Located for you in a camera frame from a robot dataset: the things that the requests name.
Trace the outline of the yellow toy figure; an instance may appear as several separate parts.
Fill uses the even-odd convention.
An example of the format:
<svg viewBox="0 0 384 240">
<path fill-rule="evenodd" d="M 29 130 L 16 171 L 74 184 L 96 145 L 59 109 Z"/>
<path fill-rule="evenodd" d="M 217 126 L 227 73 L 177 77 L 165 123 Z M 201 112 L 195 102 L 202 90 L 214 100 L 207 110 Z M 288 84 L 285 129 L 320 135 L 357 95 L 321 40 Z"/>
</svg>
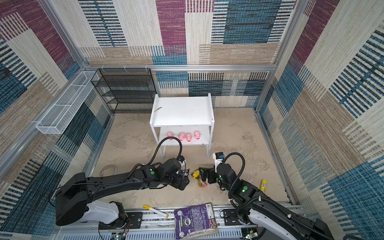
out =
<svg viewBox="0 0 384 240">
<path fill-rule="evenodd" d="M 200 177 L 200 171 L 199 171 L 199 170 L 194 171 L 194 172 L 192 173 L 192 177 L 193 177 L 194 179 L 199 179 L 199 177 Z"/>
</svg>

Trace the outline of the black purple Kuromi figurine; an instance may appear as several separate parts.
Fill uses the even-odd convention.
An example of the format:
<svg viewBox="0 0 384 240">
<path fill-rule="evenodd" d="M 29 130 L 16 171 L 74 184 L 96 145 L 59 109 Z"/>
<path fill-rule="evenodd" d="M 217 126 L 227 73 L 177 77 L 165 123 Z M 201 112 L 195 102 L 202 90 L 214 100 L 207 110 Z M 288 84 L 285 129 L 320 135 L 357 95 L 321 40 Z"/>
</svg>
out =
<svg viewBox="0 0 384 240">
<path fill-rule="evenodd" d="M 189 175 L 189 172 L 190 172 L 189 169 L 184 170 L 184 171 L 183 171 L 183 176 L 184 176 L 184 177 L 187 177 L 187 176 Z"/>
</svg>

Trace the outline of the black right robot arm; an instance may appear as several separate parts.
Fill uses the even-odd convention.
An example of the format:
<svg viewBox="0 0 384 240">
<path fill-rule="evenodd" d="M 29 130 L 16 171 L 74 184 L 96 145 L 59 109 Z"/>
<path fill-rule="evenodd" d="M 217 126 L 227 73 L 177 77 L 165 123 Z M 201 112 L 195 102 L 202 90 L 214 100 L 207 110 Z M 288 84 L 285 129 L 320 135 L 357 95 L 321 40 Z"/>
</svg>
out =
<svg viewBox="0 0 384 240">
<path fill-rule="evenodd" d="M 220 163 L 213 168 L 199 168 L 203 179 L 217 183 L 228 192 L 229 201 L 244 224 L 256 224 L 283 240 L 332 240 L 330 229 L 321 220 L 312 221 L 278 204 L 255 185 L 242 180 L 231 165 Z"/>
</svg>

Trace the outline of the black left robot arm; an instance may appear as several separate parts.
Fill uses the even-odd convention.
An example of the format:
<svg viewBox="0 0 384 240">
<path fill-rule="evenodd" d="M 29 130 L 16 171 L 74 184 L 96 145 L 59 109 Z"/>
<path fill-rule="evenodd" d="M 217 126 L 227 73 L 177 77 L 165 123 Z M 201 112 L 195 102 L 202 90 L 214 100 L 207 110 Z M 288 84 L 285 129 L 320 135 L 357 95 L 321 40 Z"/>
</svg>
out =
<svg viewBox="0 0 384 240">
<path fill-rule="evenodd" d="M 164 164 L 137 164 L 129 173 L 108 177 L 87 178 L 85 173 L 78 173 L 55 192 L 56 224 L 98 221 L 123 227 L 127 220 L 123 205 L 104 203 L 100 198 L 131 190 L 159 189 L 159 185 L 183 191 L 188 184 L 189 178 L 175 158 Z"/>
</svg>

